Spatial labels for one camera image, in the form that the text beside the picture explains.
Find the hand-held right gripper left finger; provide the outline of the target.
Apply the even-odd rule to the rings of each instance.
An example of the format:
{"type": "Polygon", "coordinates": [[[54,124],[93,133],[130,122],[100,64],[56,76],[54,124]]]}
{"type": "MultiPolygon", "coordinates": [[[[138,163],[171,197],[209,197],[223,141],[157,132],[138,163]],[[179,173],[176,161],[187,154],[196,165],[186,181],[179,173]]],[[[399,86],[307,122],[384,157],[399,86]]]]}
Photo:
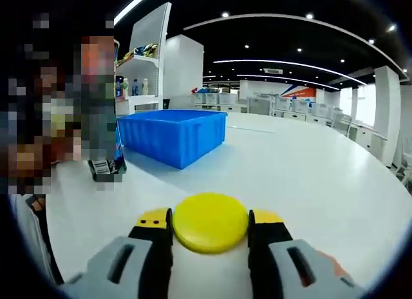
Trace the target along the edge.
{"type": "Polygon", "coordinates": [[[64,284],[66,298],[167,298],[173,266],[173,214],[163,207],[138,217],[128,236],[97,252],[64,284]]]}

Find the person's right hand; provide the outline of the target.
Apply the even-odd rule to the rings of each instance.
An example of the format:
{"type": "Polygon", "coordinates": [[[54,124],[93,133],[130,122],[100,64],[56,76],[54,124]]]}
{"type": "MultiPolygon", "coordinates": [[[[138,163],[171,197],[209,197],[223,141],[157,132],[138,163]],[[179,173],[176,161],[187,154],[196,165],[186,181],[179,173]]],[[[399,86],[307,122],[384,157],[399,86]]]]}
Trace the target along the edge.
{"type": "Polygon", "coordinates": [[[333,270],[334,270],[334,274],[336,277],[350,277],[349,274],[347,273],[347,271],[345,271],[342,266],[340,265],[340,263],[338,263],[338,261],[331,255],[328,255],[320,250],[317,251],[320,255],[322,255],[323,257],[325,257],[326,259],[328,259],[329,263],[331,263],[333,265],[333,270]]]}

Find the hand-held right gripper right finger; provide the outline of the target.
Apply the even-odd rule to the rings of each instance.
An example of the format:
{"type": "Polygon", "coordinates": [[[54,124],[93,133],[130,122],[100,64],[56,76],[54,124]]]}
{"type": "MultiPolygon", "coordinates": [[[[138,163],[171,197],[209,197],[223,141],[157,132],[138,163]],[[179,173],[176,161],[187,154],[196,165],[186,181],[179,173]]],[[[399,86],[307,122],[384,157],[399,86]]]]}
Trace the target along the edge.
{"type": "Polygon", "coordinates": [[[253,298],[363,298],[351,277],[336,277],[333,265],[303,239],[294,239],[276,213],[248,213],[248,268],[253,298]]]}

